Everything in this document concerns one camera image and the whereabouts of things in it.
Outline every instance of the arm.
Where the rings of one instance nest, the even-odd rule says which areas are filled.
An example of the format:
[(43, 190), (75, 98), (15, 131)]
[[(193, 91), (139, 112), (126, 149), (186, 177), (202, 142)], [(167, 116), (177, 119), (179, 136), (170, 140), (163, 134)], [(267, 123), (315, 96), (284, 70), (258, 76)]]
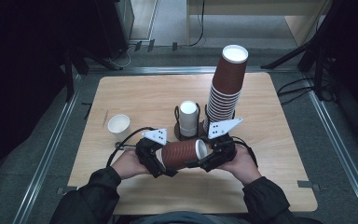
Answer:
[(253, 223), (297, 223), (282, 189), (259, 173), (245, 147), (236, 146), (236, 150), (234, 160), (219, 169), (231, 172), (244, 185), (243, 199)]
[(121, 180), (148, 174), (134, 150), (126, 150), (111, 167), (94, 172), (89, 183), (65, 194), (50, 223), (107, 223), (117, 205)]

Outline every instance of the brown paper cup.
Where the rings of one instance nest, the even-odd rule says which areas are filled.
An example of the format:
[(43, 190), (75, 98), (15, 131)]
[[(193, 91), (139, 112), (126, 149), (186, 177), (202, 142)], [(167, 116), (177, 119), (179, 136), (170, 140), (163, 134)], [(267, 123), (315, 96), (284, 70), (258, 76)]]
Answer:
[(248, 51), (238, 45), (223, 48), (213, 75), (213, 86), (223, 94), (235, 94), (242, 88)]
[(191, 139), (165, 145), (161, 150), (162, 163), (167, 168), (186, 168), (186, 161), (196, 161), (206, 156), (206, 146), (201, 140)]

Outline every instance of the person's left hand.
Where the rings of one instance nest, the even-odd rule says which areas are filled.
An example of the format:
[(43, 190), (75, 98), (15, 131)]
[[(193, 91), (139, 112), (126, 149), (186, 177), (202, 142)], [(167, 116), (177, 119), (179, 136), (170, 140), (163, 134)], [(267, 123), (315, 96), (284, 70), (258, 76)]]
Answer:
[(149, 174), (149, 171), (138, 160), (135, 149), (125, 150), (120, 157), (112, 164), (122, 180), (136, 175)]

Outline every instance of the stack of paper cups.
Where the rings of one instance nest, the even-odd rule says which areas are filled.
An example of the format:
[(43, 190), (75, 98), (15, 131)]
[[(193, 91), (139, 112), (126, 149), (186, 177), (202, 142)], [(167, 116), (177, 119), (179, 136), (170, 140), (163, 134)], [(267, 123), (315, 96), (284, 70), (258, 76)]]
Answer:
[(248, 51), (238, 45), (223, 48), (213, 75), (206, 118), (203, 124), (208, 132), (210, 122), (233, 119), (235, 106), (241, 95)]

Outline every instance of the white triangular marker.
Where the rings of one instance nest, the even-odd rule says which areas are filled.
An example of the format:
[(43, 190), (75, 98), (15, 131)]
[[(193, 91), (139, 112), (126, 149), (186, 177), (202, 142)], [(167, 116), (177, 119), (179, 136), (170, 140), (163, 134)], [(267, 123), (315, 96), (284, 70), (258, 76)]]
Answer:
[(144, 132), (142, 136), (152, 140), (153, 142), (157, 142), (165, 146), (167, 144), (167, 129), (157, 129), (154, 131)]
[(242, 121), (243, 119), (240, 118), (240, 119), (229, 119), (219, 122), (212, 122), (209, 125), (208, 138), (214, 139), (216, 137), (225, 135)]

